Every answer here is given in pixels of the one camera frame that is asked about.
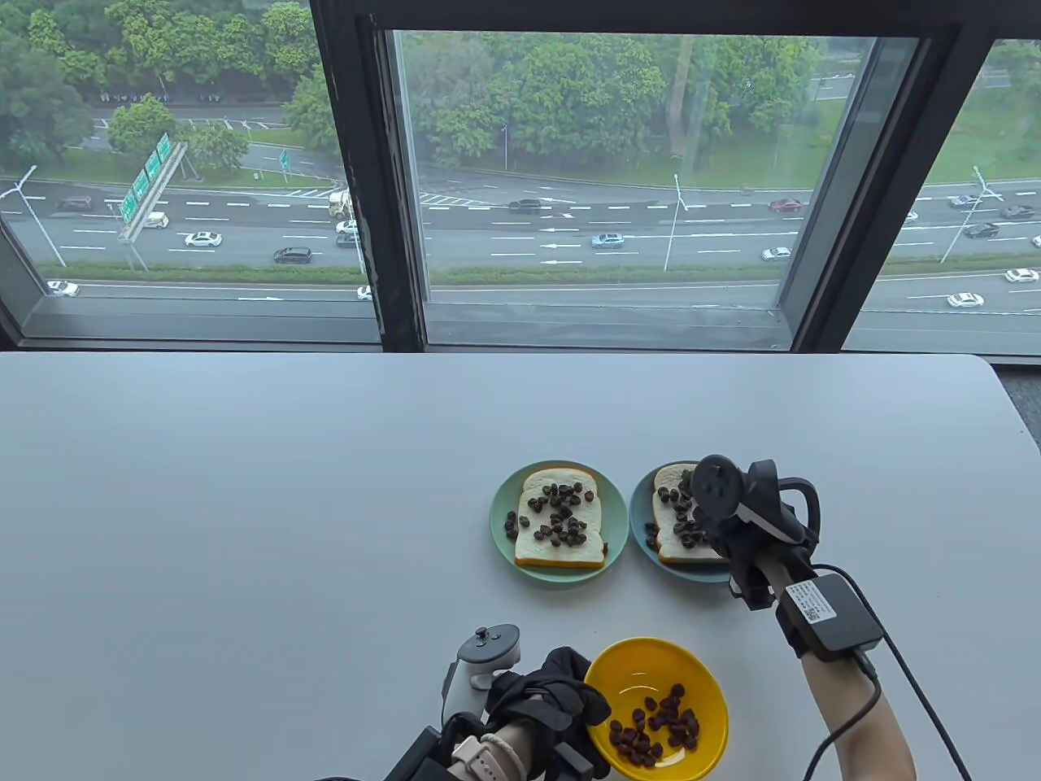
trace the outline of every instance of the red car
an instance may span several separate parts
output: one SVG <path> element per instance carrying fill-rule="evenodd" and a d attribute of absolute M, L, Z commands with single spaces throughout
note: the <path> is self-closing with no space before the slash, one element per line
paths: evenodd
<path fill-rule="evenodd" d="M 770 211 L 802 211 L 803 205 L 797 198 L 779 198 L 770 201 Z"/>

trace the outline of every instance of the plate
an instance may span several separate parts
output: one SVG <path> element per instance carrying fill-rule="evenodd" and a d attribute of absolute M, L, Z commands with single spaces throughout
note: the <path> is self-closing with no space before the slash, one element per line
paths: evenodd
<path fill-rule="evenodd" d="M 730 568 L 722 562 L 666 564 L 658 558 L 657 553 L 646 547 L 648 533 L 643 528 L 643 524 L 654 523 L 654 507 L 651 504 L 651 489 L 654 487 L 654 476 L 658 474 L 659 470 L 674 463 L 694 463 L 694 461 L 669 461 L 668 463 L 663 463 L 658 469 L 652 470 L 644 475 L 643 479 L 636 484 L 636 489 L 633 490 L 633 498 L 629 500 L 629 525 L 633 529 L 633 537 L 639 543 L 639 549 L 646 554 L 648 558 L 669 575 L 675 575 L 678 578 L 690 580 L 694 583 L 727 583 L 730 581 Z"/>
<path fill-rule="evenodd" d="M 588 472 L 596 481 L 596 488 L 600 492 L 601 536 L 607 543 L 607 560 L 603 566 L 596 570 L 563 566 L 517 566 L 513 561 L 513 540 L 506 536 L 506 529 L 503 528 L 506 523 L 506 513 L 510 510 L 516 512 L 524 481 L 528 479 L 529 475 L 539 470 L 559 467 L 569 467 Z M 628 517 L 626 500 L 621 498 L 621 492 L 596 470 L 575 461 L 539 461 L 517 470 L 503 481 L 499 490 L 496 492 L 496 498 L 491 500 L 488 521 L 491 526 L 491 538 L 496 540 L 499 552 L 512 566 L 535 580 L 547 583 L 578 583 L 596 577 L 617 560 L 621 549 L 626 547 L 626 541 L 629 539 Z"/>
<path fill-rule="evenodd" d="M 631 637 L 616 643 L 593 661 L 586 674 L 586 683 L 607 698 L 612 714 L 604 724 L 590 727 L 589 735 L 611 766 L 627 778 L 636 781 L 696 781 L 711 773 L 727 751 L 730 716 L 722 689 L 709 669 L 679 646 L 657 637 Z M 649 734 L 665 747 L 659 763 L 670 759 L 672 763 L 656 767 L 631 764 L 618 755 L 608 739 L 611 720 L 617 719 L 624 726 L 632 727 L 633 710 L 646 710 L 644 698 L 652 697 L 660 702 L 669 696 L 669 690 L 677 683 L 682 683 L 686 689 L 681 700 L 681 711 L 690 708 L 701 724 L 697 749 L 688 752 L 669 748 L 667 728 L 662 728 Z"/>

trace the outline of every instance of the black glove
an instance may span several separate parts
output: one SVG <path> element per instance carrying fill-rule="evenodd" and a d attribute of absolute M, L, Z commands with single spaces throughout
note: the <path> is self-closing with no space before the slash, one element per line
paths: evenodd
<path fill-rule="evenodd" d="M 803 545 L 782 543 L 756 524 L 745 523 L 736 515 L 709 518 L 701 507 L 694 508 L 694 521 L 705 531 L 705 540 L 712 550 L 730 561 L 730 575 L 739 596 L 752 610 L 769 607 L 773 597 L 766 576 L 756 565 L 757 560 L 773 559 L 784 566 L 793 580 L 814 577 L 810 555 L 817 547 L 817 535 L 807 530 Z"/>
<path fill-rule="evenodd" d="M 594 778 L 604 778 L 611 770 L 587 729 L 603 724 L 611 715 L 611 706 L 600 691 L 583 682 L 588 671 L 589 660 L 575 649 L 558 648 L 534 673 L 504 673 L 492 682 L 485 706 L 488 729 L 493 732 L 519 722 L 531 730 L 535 739 L 529 779 L 545 772 L 559 742 L 566 742 L 589 760 Z M 535 696 L 542 699 L 531 699 Z"/>

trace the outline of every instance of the green road sign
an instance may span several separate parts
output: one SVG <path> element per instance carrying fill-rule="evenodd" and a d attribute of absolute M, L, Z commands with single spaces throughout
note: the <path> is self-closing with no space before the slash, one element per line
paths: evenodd
<path fill-rule="evenodd" d="M 162 168 L 162 163 L 159 162 L 158 152 L 152 152 L 145 161 L 145 170 L 148 172 L 148 178 L 155 181 L 155 177 L 159 175 L 160 168 Z"/>
<path fill-rule="evenodd" d="M 143 199 L 148 193 L 148 188 L 151 186 L 148 181 L 148 174 L 144 171 L 137 174 L 137 178 L 133 180 L 133 192 L 137 196 L 137 200 Z"/>
<path fill-rule="evenodd" d="M 126 198 L 120 203 L 120 213 L 123 215 L 125 223 L 133 220 L 133 216 L 137 213 L 137 199 L 133 197 L 133 193 L 127 193 Z"/>
<path fill-rule="evenodd" d="M 155 151 L 158 152 L 159 159 L 162 162 L 166 162 L 167 158 L 170 157 L 170 153 L 173 151 L 173 147 L 170 144 L 170 136 L 167 133 L 163 133 L 162 137 L 159 138 L 159 143 L 156 145 Z"/>

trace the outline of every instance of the truck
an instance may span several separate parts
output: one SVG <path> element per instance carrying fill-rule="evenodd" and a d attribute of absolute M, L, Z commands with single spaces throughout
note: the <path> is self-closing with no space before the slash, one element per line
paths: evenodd
<path fill-rule="evenodd" d="M 353 217 L 350 190 L 334 190 L 329 194 L 329 217 L 337 220 Z"/>

